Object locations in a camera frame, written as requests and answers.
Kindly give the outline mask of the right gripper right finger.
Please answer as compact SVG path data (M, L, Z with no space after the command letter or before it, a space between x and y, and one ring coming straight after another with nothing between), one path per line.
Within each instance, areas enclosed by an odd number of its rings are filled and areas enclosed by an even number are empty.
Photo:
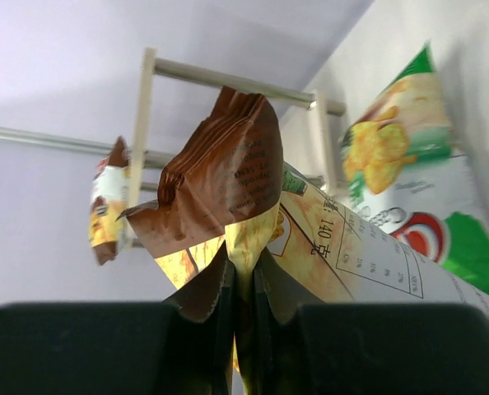
M254 269L257 394L489 394L489 318L465 304L327 304Z

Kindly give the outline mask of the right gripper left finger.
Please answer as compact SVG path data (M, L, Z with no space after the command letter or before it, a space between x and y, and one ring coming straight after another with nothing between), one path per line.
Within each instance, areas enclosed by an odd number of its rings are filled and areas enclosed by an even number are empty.
M0 394L228 394L235 268L220 248L161 302L0 306Z

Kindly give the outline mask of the brown Chuba cassava chips bag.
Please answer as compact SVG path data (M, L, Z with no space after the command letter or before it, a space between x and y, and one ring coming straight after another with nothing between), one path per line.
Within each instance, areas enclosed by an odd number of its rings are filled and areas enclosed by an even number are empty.
M121 214L127 208L129 179L128 148L118 137L92 180L88 238L100 266L115 260L128 241L127 222Z

